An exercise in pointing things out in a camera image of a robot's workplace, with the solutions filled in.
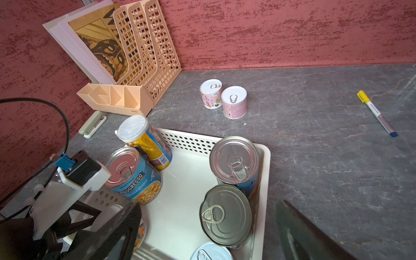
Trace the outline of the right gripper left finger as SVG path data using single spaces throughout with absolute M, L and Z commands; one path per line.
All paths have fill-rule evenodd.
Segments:
M 89 230 L 77 232 L 64 260 L 129 260 L 142 217 L 138 203 L 112 205 L 102 211 Z

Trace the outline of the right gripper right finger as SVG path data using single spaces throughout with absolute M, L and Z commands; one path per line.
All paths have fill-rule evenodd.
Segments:
M 286 260 L 355 260 L 287 200 L 276 205 L 276 225 Z

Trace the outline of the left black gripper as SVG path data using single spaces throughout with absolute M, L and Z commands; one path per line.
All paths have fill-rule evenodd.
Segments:
M 69 212 L 79 211 L 91 218 L 72 223 Z M 85 228 L 91 226 L 98 216 L 98 210 L 77 201 L 46 230 L 39 240 L 33 240 L 34 220 L 31 217 L 1 221 L 1 259 L 2 260 L 62 260 L 69 255 L 80 239 L 90 235 Z M 62 251 L 60 238 L 76 234 L 74 246 Z

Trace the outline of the white perforated plastic basket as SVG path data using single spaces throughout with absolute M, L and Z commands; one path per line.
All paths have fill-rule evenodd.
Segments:
M 147 230 L 132 259 L 189 260 L 200 245 L 210 241 L 200 225 L 199 208 L 205 194 L 218 184 L 210 169 L 209 153 L 220 138 L 163 128 L 157 131 L 170 147 L 173 160 L 160 171 L 159 195 L 141 207 Z M 234 260 L 261 260 L 263 255 L 271 152 L 264 145 L 255 146 L 260 154 L 256 224 L 247 244 L 239 250 L 231 250 Z M 105 187 L 82 200 L 98 210 L 130 202 Z

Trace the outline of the dark red labelled can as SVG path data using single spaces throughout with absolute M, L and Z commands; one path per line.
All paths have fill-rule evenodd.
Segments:
M 217 185 L 210 189 L 199 208 L 203 232 L 215 244 L 239 250 L 248 242 L 253 215 L 248 198 L 237 187 Z

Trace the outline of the small green can white lid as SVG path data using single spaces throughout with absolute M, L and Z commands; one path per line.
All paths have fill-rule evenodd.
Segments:
M 190 260 L 233 260 L 233 256 L 226 247 L 207 242 L 195 250 Z

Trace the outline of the yellow labelled tall can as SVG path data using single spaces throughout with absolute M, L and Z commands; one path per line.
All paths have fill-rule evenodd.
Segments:
M 172 153 L 169 147 L 143 115 L 134 115 L 124 120 L 115 130 L 115 135 L 126 145 L 142 149 L 158 171 L 170 165 Z

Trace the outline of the small pink can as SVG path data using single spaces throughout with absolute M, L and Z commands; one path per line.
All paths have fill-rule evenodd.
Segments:
M 223 113 L 228 119 L 236 120 L 247 113 L 248 93 L 241 86 L 226 88 L 221 95 Z
M 222 106 L 222 82 L 218 79 L 204 81 L 199 88 L 205 108 L 216 109 Z

